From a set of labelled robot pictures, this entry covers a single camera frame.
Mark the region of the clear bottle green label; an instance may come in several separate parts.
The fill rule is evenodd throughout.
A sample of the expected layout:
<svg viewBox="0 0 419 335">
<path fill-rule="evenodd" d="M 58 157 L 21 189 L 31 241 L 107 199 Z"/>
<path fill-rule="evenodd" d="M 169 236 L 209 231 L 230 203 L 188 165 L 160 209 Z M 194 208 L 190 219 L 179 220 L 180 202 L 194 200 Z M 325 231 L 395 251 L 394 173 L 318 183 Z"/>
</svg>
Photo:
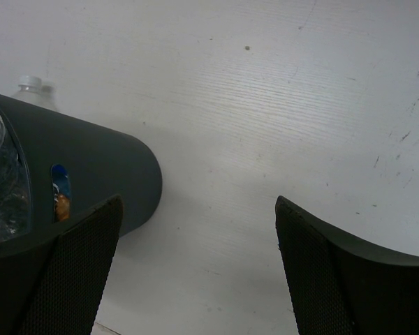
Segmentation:
<svg viewBox="0 0 419 335">
<path fill-rule="evenodd" d="M 58 111 L 54 102 L 54 87 L 39 77 L 23 75 L 19 79 L 18 91 L 11 98 L 39 106 L 48 110 Z"/>
</svg>

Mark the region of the clear unlabelled plastic bottle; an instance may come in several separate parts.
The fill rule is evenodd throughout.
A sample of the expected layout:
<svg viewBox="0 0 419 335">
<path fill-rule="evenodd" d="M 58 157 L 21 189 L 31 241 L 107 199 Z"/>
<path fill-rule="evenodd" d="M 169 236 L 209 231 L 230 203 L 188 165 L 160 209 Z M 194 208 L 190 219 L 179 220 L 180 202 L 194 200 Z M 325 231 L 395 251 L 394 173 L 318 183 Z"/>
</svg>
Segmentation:
<svg viewBox="0 0 419 335">
<path fill-rule="evenodd" d="M 25 166 L 0 115 L 0 243 L 30 231 L 30 197 Z"/>
</svg>

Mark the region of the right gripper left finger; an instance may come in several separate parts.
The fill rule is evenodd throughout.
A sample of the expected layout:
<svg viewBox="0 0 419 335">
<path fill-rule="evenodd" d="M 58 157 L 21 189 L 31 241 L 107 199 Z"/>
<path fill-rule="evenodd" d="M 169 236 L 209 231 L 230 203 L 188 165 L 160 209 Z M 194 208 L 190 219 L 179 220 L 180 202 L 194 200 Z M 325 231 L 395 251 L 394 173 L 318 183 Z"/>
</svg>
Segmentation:
<svg viewBox="0 0 419 335">
<path fill-rule="evenodd" d="M 90 334 L 122 219 L 113 195 L 0 243 L 0 334 Z"/>
</svg>

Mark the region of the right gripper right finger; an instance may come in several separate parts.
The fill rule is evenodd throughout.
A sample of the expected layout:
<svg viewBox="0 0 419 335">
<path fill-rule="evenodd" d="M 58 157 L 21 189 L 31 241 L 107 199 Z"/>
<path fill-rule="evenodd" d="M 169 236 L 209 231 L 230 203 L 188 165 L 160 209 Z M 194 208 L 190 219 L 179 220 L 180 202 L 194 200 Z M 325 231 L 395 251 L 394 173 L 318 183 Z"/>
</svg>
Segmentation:
<svg viewBox="0 0 419 335">
<path fill-rule="evenodd" d="M 419 334 L 419 256 L 356 237 L 283 196 L 275 214 L 299 334 Z"/>
</svg>

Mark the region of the orange plastic bottle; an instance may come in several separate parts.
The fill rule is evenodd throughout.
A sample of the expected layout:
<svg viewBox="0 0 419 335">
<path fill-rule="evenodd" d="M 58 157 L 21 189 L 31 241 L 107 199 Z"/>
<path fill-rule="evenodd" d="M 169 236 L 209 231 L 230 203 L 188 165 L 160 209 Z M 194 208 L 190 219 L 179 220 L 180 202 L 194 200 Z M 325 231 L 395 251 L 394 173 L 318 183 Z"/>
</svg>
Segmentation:
<svg viewBox="0 0 419 335">
<path fill-rule="evenodd" d="M 71 201 L 63 194 L 59 193 L 54 201 L 54 220 L 65 221 L 70 217 Z"/>
</svg>

